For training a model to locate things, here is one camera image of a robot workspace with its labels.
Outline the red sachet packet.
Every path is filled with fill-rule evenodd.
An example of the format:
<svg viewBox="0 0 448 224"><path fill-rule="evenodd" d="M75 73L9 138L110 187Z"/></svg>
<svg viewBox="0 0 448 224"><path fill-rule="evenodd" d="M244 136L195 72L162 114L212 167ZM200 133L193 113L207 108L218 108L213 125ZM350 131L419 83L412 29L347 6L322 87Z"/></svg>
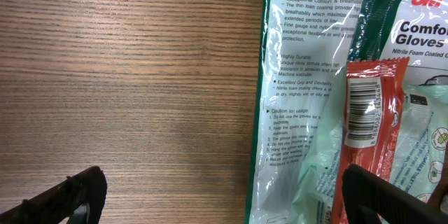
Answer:
<svg viewBox="0 0 448 224"><path fill-rule="evenodd" d="M385 181L391 176L409 57L348 62L342 149L330 222L347 223L342 175L358 165Z"/></svg>

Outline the person's fingertip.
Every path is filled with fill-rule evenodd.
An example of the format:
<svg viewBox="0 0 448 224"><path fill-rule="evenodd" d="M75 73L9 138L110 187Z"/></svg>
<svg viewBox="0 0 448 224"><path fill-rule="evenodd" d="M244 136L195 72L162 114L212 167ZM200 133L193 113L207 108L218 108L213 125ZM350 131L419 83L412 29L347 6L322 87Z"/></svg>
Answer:
<svg viewBox="0 0 448 224"><path fill-rule="evenodd" d="M445 150L444 164L442 169L442 177L438 185L434 189L427 204L447 214L447 194L448 194L448 167L447 167L447 150Z"/></svg>

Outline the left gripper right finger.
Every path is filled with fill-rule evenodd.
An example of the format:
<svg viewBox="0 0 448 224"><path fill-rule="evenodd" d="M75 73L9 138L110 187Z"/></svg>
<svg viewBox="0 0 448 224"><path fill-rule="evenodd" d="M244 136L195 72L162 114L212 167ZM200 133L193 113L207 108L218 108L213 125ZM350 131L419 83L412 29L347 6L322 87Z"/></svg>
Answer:
<svg viewBox="0 0 448 224"><path fill-rule="evenodd" d="M356 164L342 176L342 194L348 223L445 224L437 211Z"/></svg>

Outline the green 3M gloves package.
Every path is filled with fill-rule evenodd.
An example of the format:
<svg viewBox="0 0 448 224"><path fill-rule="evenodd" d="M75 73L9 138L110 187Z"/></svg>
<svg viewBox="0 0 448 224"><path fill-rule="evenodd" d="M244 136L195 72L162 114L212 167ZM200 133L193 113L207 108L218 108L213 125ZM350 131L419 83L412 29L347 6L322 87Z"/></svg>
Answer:
<svg viewBox="0 0 448 224"><path fill-rule="evenodd" d="M401 57L447 86L447 0L264 0L247 223L331 223L347 63Z"/></svg>

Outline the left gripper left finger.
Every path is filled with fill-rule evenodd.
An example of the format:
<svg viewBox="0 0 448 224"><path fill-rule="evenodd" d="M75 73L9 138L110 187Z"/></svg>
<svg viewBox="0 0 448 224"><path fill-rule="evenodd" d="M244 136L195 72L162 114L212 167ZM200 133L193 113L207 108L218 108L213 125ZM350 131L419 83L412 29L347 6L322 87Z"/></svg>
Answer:
<svg viewBox="0 0 448 224"><path fill-rule="evenodd" d="M77 175L1 214L5 224L98 224L105 205L107 182L98 166Z"/></svg>

